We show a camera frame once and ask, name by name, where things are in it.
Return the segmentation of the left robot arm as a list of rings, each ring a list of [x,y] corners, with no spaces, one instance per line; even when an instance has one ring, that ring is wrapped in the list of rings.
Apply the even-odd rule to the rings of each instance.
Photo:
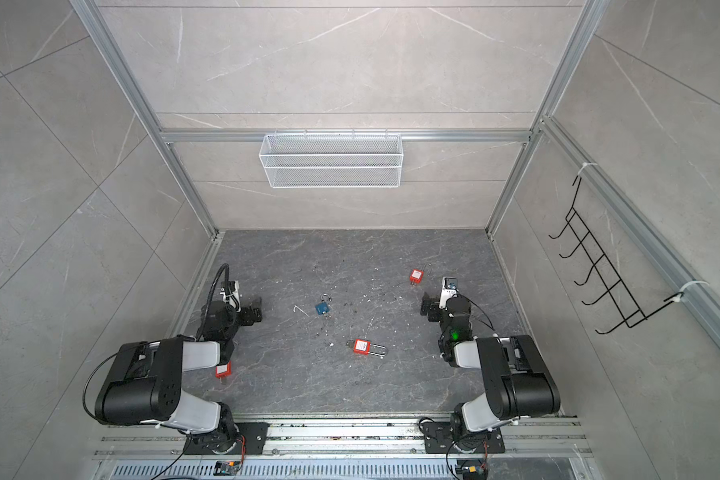
[[[263,319],[262,301],[241,303],[239,283],[222,264],[213,277],[193,335],[122,345],[105,359],[110,368],[92,406],[83,388],[84,412],[101,425],[154,425],[176,430],[189,445],[224,454],[242,445],[244,435],[223,402],[205,400],[183,388],[186,372],[231,372],[235,337]]]

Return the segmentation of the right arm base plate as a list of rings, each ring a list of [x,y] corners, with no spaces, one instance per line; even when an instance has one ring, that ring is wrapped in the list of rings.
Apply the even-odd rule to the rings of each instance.
[[[424,438],[425,451],[428,454],[445,453],[487,453],[506,452],[500,430],[478,433],[456,433],[449,422],[437,422],[424,417],[417,422],[417,428]]]

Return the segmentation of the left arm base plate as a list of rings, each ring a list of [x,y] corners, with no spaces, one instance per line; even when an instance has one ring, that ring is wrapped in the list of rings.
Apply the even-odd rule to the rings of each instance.
[[[215,431],[187,438],[183,453],[185,455],[260,455],[267,440],[269,423],[236,423],[229,431]]]

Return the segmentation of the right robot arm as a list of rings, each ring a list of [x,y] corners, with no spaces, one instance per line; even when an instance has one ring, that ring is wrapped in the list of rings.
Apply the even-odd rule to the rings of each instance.
[[[559,412],[558,387],[529,335],[473,335],[474,303],[454,293],[442,300],[422,297],[420,314],[438,324],[441,358],[453,368],[478,370],[483,392],[455,407],[450,418],[452,438],[492,432],[524,417]]]

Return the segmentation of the red padlock long shackle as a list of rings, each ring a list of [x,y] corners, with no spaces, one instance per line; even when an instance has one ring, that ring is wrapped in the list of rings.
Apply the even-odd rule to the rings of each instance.
[[[387,355],[388,349],[380,344],[372,343],[365,339],[354,339],[347,342],[347,346],[356,354],[365,356],[376,356],[383,358]]]

